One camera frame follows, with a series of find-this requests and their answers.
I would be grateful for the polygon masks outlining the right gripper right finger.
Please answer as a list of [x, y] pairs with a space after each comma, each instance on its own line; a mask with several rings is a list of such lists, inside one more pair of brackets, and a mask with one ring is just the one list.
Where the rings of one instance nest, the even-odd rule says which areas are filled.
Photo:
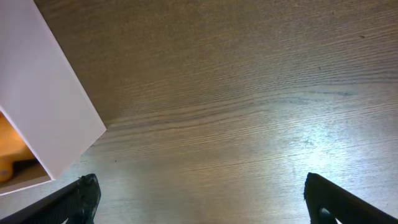
[[311, 224], [397, 223], [397, 219], [316, 173], [308, 173], [304, 187]]

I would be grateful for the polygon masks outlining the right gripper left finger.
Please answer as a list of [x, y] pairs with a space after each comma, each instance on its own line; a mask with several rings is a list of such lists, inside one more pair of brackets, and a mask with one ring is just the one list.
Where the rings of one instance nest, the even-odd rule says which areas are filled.
[[95, 174], [88, 174], [47, 197], [1, 219], [1, 224], [89, 224], [100, 202]]

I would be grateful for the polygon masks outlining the orange dinosaur toy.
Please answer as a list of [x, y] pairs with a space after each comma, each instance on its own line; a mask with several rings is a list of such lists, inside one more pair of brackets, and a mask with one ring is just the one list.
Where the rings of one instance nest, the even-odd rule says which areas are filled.
[[19, 133], [1, 113], [1, 182], [7, 182], [13, 176], [13, 164], [19, 161], [35, 159]]

